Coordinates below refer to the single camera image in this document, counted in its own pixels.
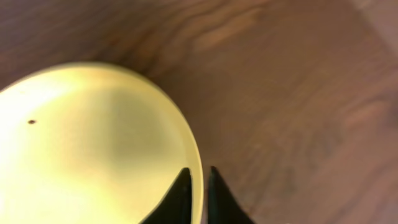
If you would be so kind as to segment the yellow plate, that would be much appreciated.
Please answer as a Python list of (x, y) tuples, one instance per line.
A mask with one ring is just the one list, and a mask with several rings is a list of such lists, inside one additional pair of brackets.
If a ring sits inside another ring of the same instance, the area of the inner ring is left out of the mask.
[(203, 169), (175, 103), (125, 68), (67, 63), (1, 91), (2, 223), (141, 223), (184, 168)]

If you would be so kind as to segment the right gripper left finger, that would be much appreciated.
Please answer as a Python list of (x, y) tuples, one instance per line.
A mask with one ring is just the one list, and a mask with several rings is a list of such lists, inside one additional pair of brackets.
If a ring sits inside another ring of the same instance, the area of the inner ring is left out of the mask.
[(157, 208), (141, 224), (191, 224), (192, 178), (184, 167)]

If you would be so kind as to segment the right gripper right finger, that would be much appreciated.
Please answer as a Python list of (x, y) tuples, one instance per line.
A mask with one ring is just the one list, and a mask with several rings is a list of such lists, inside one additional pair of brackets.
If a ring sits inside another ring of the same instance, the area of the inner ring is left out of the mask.
[(254, 224), (239, 206), (218, 169), (211, 166), (208, 181), (208, 224)]

